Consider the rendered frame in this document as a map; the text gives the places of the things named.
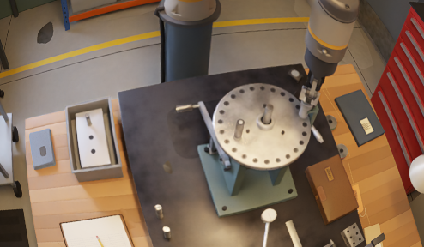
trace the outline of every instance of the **brown leather case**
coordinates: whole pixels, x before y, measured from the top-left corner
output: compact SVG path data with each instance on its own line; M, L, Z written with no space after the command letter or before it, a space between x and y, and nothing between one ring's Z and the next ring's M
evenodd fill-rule
M305 174L326 225L359 207L339 155L308 166Z

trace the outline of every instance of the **yellow floor line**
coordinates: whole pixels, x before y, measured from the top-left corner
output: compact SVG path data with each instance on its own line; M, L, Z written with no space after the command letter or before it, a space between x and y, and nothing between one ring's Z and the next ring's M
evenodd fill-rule
M237 21L218 21L215 22L213 27L235 27L235 26L245 26L245 25L257 25L257 24L279 24L279 23L293 23L293 22L308 22L310 18L308 17L288 17L288 18L266 18L266 19L249 19L249 20L237 20ZM130 36L127 38L116 39L113 41L108 41L98 45L92 45L86 48L82 48L76 51L70 51L61 55L57 55L55 57L50 57L35 63L30 63L28 65L24 65L15 69L11 69L8 71L4 71L0 73L0 79L6 76L15 75L17 73L27 71L30 69L35 69L41 67L43 65L47 65L49 63L55 63L66 58L76 57L85 53L89 53L92 51L98 51L109 47L114 47L116 45L123 45L134 41L144 40L159 37L160 32L154 31L150 33L143 33L134 36Z

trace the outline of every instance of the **gray floor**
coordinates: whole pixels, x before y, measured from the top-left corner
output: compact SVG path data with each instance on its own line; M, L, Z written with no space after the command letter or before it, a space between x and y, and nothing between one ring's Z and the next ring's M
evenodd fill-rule
M218 21L270 17L308 17L306 0L221 0ZM20 13L18 18L0 20L0 35L10 68L34 63L48 57L90 45L158 30L154 16L156 4L126 9L71 24L64 31L60 2L52 2ZM37 43L38 31L49 21L53 38ZM222 27L214 30L210 74L304 63L306 23ZM24 148L24 119L61 111L102 96L117 98L117 92L156 84L160 81L160 39L146 39L118 45L51 63L0 80L3 105L14 113L20 130L20 142L14 147L15 179L21 182L23 197L14 197L12 189L0 187L0 210L24 208L31 247L37 246L27 190ZM351 63L366 91L372 95L385 68L360 24L356 25L348 52L341 64Z

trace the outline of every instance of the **green metal base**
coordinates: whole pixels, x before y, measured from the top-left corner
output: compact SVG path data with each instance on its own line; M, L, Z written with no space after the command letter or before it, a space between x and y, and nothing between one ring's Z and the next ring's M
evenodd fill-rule
M227 177L237 177L236 175L232 176L232 173L244 172L244 179L241 181L238 194L231 196L223 173L225 172L224 166L219 161L220 157L218 154L210 155L204 152L204 148L207 146L208 144L199 145L197 150L219 217L285 202L298 195L289 168L285 170L282 181L278 185L273 185L269 172L244 168L245 171L240 171L239 168L243 166L231 159L232 169L238 171L228 171L230 176L227 175Z

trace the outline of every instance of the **robotic arm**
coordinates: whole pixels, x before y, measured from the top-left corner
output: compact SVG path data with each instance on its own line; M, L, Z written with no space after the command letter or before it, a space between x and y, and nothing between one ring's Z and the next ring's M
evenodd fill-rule
M305 62L310 73L300 91L301 118L318 104L326 76L334 74L342 61L359 14L359 0L312 0L306 31Z

